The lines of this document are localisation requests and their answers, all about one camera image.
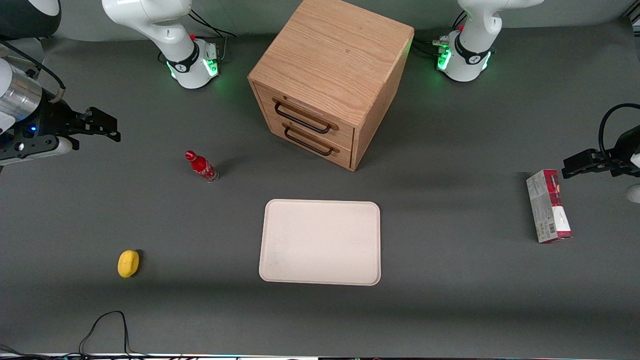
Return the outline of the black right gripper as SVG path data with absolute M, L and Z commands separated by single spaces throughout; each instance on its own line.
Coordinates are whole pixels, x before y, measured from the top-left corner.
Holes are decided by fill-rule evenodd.
M 77 151 L 80 142 L 73 135 L 103 136 L 121 141 L 118 120 L 106 112 L 89 107 L 77 112 L 63 100 L 43 100 L 36 111 L 22 122 L 25 151 Z

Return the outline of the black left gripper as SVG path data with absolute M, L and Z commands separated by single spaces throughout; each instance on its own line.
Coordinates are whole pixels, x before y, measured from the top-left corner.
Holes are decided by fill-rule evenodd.
M 618 137 L 613 148 L 608 150 L 615 171 L 633 177 L 640 176 L 639 168 L 640 126 L 627 130 Z M 605 173 L 611 170 L 603 153 L 586 149 L 564 159 L 562 177 L 570 179 L 580 174 Z

